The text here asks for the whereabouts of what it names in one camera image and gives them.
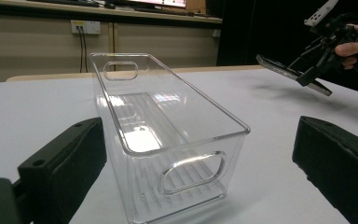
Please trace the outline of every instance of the power outlet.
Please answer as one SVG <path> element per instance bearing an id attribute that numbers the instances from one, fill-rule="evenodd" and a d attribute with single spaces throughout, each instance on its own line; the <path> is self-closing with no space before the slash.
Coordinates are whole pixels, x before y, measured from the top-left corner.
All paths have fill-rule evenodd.
<path id="1" fill-rule="evenodd" d="M 99 21 L 71 21 L 72 34 L 79 34 L 79 29 L 86 35 L 100 35 L 101 23 Z"/>

